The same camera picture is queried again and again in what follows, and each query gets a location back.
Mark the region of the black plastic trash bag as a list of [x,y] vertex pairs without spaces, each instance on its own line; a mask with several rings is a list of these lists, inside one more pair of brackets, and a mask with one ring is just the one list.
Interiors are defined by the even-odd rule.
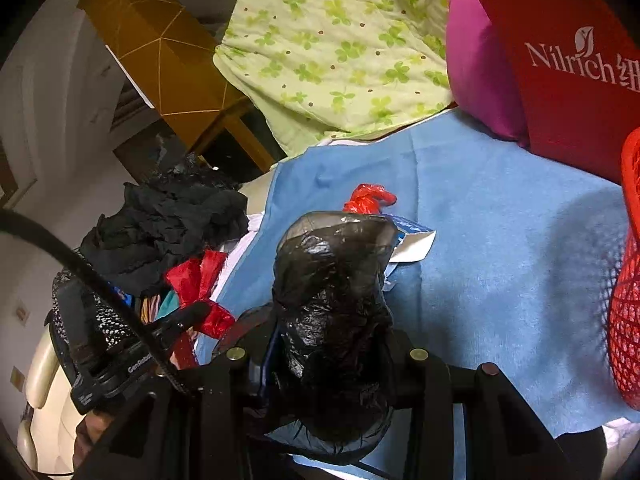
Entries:
[[378,214],[315,211],[279,242],[265,404],[268,434],[294,454],[346,465],[390,426],[393,317],[383,284],[397,234]]

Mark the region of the red plastic bag strip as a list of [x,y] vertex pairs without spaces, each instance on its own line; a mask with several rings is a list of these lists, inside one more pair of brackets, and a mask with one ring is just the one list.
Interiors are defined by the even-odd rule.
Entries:
[[206,342],[220,339],[235,323],[235,318],[228,310],[210,299],[227,257],[226,252],[206,249],[201,257],[186,260],[165,275],[171,291],[160,305],[158,318],[198,301],[203,301],[208,307],[205,320],[193,329],[196,335],[181,335],[174,345],[170,360],[178,370],[207,363],[212,352],[204,353]]

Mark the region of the blue white medicine box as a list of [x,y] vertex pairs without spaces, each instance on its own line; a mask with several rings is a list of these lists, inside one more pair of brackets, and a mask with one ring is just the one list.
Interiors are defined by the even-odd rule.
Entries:
[[398,231],[390,263],[415,263],[425,259],[434,244],[436,231],[413,220],[386,214]]

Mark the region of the blue fleece blanket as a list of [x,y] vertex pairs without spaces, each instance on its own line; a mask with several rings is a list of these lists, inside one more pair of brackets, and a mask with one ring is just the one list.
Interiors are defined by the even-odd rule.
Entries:
[[[627,214],[620,188],[480,132],[448,112],[370,144],[310,148],[271,178],[262,223],[219,302],[235,317],[271,304],[282,236],[315,211],[343,210],[363,183],[396,195],[397,214],[436,231],[427,257],[387,263],[383,294],[393,330],[450,371],[451,479],[573,479],[563,441],[632,411],[605,359],[605,287]],[[393,408],[385,436],[346,465],[404,473],[411,412]]]

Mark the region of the black clothes pile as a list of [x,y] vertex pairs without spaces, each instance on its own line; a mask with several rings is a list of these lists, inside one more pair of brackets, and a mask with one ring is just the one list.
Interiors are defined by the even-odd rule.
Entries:
[[103,278],[145,298],[166,286],[166,273],[248,232],[239,185],[189,155],[161,174],[124,189],[124,204],[101,216],[79,246]]

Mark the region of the red crumpled plastic bag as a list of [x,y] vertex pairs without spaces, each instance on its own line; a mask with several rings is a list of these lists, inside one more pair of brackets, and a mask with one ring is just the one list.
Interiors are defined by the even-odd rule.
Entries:
[[380,214],[384,207],[397,202],[395,194],[388,192],[383,185],[363,183],[358,185],[343,210],[355,214]]

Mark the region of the red plastic mesh basket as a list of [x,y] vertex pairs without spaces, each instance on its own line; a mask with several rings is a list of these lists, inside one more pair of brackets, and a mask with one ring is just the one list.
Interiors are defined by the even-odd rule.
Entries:
[[627,136],[622,151],[622,189],[629,231],[608,308],[608,359],[623,400],[639,409],[640,273],[639,273],[639,148],[640,130]]

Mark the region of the magenta pillow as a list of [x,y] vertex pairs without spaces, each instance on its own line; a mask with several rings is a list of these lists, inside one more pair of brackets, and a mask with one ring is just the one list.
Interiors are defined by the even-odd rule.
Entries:
[[449,0],[446,61],[454,100],[498,138],[528,144],[521,92],[480,0]]

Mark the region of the brown wooden cabinet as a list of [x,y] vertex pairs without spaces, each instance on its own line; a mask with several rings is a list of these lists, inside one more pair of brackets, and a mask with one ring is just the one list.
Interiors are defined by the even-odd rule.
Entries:
[[179,0],[79,0],[104,44],[186,149],[227,131],[265,172],[274,158],[242,116],[250,99],[213,61],[214,37]]

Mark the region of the green clover quilt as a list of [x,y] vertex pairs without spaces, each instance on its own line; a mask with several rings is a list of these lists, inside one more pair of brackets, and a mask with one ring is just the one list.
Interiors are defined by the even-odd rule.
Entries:
[[213,61],[296,156],[448,107],[448,14],[449,0],[236,0]]

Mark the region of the red Nilrich paper bag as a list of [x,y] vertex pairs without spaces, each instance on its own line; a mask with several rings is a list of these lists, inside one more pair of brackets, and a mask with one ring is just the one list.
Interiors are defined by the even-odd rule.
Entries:
[[620,180],[639,125],[639,49],[604,0],[480,0],[506,50],[539,156]]

